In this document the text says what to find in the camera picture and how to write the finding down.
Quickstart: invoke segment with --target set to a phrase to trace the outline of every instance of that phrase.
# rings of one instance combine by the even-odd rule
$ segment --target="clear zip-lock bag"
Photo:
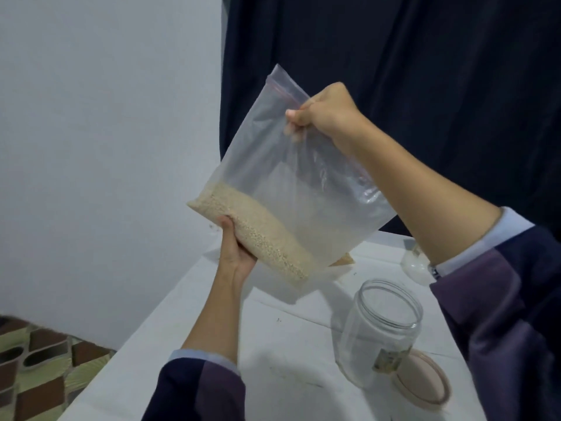
[[[279,66],[220,165],[188,206],[217,223],[293,284],[337,261],[396,214],[353,159],[315,128],[287,136],[287,109],[309,96]]]

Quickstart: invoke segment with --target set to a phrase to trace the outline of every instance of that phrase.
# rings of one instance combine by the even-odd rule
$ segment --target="sleeve cuff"
[[[169,357],[169,360],[175,360],[180,358],[206,360],[216,365],[220,365],[221,367],[226,368],[234,372],[234,374],[241,377],[240,370],[238,369],[238,367],[236,367],[236,365],[231,360],[226,359],[224,356],[216,353],[208,353],[206,351],[193,350],[191,348],[180,348],[172,352],[172,355]]]
[[[487,234],[471,247],[435,267],[439,276],[450,275],[491,248],[508,241],[510,238],[530,229],[534,224],[507,206],[502,207],[503,214]]]

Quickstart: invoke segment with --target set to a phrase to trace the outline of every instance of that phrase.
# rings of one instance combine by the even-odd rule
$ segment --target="table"
[[[351,252],[354,265],[328,269],[299,293],[257,264],[244,286],[240,321],[239,367],[247,386],[247,420],[485,420],[435,297],[399,266],[405,239],[377,232],[371,242]],[[160,368],[181,346],[205,303],[218,248],[219,242],[214,243],[187,272],[60,421],[142,417]],[[429,354],[452,384],[452,398],[441,412],[418,409],[391,387],[377,392],[358,389],[336,365],[334,344],[352,297],[372,278],[404,284],[423,305],[423,328],[415,348]]]

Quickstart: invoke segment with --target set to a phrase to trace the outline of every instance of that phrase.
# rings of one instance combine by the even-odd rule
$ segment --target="floor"
[[[115,354],[0,316],[0,421],[54,421]]]

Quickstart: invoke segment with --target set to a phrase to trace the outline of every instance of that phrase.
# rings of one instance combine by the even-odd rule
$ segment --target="person's left hand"
[[[237,290],[241,290],[257,259],[236,240],[232,219],[222,215],[218,218],[218,222],[222,227],[222,245],[217,277],[229,278],[232,285]]]

